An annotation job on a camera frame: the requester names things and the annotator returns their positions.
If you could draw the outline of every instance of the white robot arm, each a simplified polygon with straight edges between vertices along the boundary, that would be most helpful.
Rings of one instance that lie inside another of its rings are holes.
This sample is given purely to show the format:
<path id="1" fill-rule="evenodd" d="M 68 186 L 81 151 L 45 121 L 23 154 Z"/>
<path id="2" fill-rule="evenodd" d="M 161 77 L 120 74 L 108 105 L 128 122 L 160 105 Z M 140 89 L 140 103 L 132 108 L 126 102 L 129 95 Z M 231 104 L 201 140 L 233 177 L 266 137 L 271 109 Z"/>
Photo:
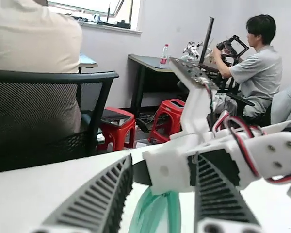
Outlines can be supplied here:
<path id="1" fill-rule="evenodd" d="M 236 121 L 244 131 L 209 131 L 206 116 L 216 93 L 215 84 L 197 65 L 170 58 L 170 67 L 190 90 L 181 116 L 182 131 L 159 149 L 143 153 L 144 161 L 137 164 L 136 170 L 148 172 L 144 172 L 140 183 L 150 185 L 154 195 L 193 191 L 193 169 L 188 161 L 197 154 L 212 162 L 240 190 L 261 178 L 274 185 L 291 183 L 291 130 L 285 130 L 291 121 L 260 129 L 223 116 L 221 122 L 226 126 L 228 121 Z M 210 218 L 203 219 L 196 232 L 208 232 L 205 227 L 214 225 L 223 232 L 262 232 L 256 224 Z"/>
<path id="2" fill-rule="evenodd" d="M 154 195 L 194 191 L 194 233 L 264 232 L 238 190 L 261 178 L 291 183 L 291 121 L 260 129 L 223 113 L 210 131 L 206 116 L 215 107 L 216 85 L 198 65 L 170 58 L 170 67 L 190 91 L 182 131 L 134 165 L 133 150 L 105 168 L 31 233 L 117 232 L 133 179 Z M 226 129 L 217 131 L 221 124 Z"/>

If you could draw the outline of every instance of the beige shirt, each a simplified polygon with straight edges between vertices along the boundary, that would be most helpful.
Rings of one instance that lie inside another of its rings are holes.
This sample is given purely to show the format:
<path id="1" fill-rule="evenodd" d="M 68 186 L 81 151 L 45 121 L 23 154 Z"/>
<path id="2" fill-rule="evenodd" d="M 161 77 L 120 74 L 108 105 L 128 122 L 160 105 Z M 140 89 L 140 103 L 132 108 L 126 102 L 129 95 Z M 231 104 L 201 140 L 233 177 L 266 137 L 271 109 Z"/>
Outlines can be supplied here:
<path id="1" fill-rule="evenodd" d="M 77 73 L 81 41 L 81 28 L 73 18 L 52 13 L 33 0 L 0 0 L 0 70 Z M 79 131 L 76 86 L 32 85 L 22 90 L 31 109 L 27 116 L 22 112 L 28 106 L 13 102 L 20 87 L 0 95 L 0 138 L 10 135 L 2 130 L 3 125 L 19 132 L 33 129 L 41 137 Z"/>

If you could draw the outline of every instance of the screw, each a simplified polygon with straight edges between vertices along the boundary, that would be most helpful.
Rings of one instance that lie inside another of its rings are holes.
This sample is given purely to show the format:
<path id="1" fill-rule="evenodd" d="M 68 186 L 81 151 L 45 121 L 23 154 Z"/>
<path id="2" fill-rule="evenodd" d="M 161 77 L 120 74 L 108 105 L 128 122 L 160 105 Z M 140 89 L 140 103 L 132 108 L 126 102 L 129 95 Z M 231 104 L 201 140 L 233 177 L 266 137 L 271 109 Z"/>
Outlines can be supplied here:
<path id="1" fill-rule="evenodd" d="M 206 233 L 222 233 L 221 228 L 214 224 L 208 224 L 207 226 L 205 226 L 204 231 Z"/>
<path id="2" fill-rule="evenodd" d="M 273 162 L 276 168 L 282 168 L 282 164 L 280 162 Z"/>
<path id="3" fill-rule="evenodd" d="M 286 142 L 286 146 L 287 146 L 288 148 L 291 148 L 291 141 Z"/>
<path id="4" fill-rule="evenodd" d="M 275 147 L 273 147 L 272 145 L 268 145 L 267 148 L 268 148 L 271 152 L 275 152 L 275 151 L 276 151 Z"/>
<path id="5" fill-rule="evenodd" d="M 256 230 L 246 229 L 242 233 L 258 233 Z"/>

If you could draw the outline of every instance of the man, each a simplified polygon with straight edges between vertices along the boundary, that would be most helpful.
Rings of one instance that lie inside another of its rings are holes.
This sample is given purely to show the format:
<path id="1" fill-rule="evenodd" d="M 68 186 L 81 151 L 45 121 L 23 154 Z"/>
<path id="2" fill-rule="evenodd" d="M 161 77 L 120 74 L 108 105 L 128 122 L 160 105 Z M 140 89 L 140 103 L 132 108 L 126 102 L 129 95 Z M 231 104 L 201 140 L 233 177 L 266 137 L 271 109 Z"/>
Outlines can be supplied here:
<path id="1" fill-rule="evenodd" d="M 77 73 L 81 41 L 81 28 L 73 18 L 52 13 L 33 0 L 0 0 L 0 70 Z M 15 138 L 3 126 L 49 140 L 79 131 L 81 113 L 75 86 L 36 85 L 25 91 L 25 101 L 39 103 L 31 106 L 36 114 L 28 117 L 33 117 L 31 122 L 14 122 L 13 115 L 19 116 L 17 111 L 23 111 L 24 103 L 2 98 L 0 142 Z"/>
<path id="2" fill-rule="evenodd" d="M 276 33 L 276 23 L 270 15 L 254 16 L 246 26 L 248 43 L 256 50 L 254 55 L 232 67 L 222 61 L 221 51 L 217 48 L 214 48 L 213 56 L 222 77 L 233 77 L 241 85 L 240 96 L 255 104 L 253 107 L 245 106 L 243 117 L 256 118 L 266 112 L 274 94 L 279 91 L 282 60 L 270 45 Z M 227 96 L 220 99 L 223 103 L 218 104 L 218 110 L 229 108 L 235 114 L 237 106 L 230 105 L 236 103 Z"/>

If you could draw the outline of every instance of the water bottle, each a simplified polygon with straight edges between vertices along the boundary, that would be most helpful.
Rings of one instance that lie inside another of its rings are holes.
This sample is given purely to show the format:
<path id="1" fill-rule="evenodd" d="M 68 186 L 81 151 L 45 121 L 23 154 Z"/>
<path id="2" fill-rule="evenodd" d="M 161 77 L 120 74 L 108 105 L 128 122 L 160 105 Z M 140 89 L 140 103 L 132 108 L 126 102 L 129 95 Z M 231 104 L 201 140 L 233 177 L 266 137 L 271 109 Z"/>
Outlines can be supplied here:
<path id="1" fill-rule="evenodd" d="M 164 65 L 166 65 L 167 63 L 167 59 L 168 59 L 168 44 L 165 44 L 164 48 L 163 48 L 163 53 L 161 56 L 161 60 L 160 60 L 160 65 L 163 67 Z"/>

